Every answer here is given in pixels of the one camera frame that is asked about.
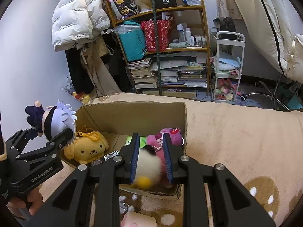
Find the person's left hand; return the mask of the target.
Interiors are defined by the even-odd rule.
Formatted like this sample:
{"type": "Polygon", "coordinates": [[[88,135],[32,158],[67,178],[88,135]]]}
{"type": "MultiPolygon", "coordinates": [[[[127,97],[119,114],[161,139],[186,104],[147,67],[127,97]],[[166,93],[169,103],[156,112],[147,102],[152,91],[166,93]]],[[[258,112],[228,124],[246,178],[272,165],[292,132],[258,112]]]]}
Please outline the person's left hand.
{"type": "Polygon", "coordinates": [[[43,205],[43,196],[40,193],[38,187],[33,189],[28,195],[26,201],[22,201],[19,198],[12,197],[11,200],[7,203],[7,208],[13,214],[13,216],[21,219],[25,219],[20,212],[21,208],[26,208],[27,203],[30,203],[29,213],[33,216],[37,210],[43,205]]]}

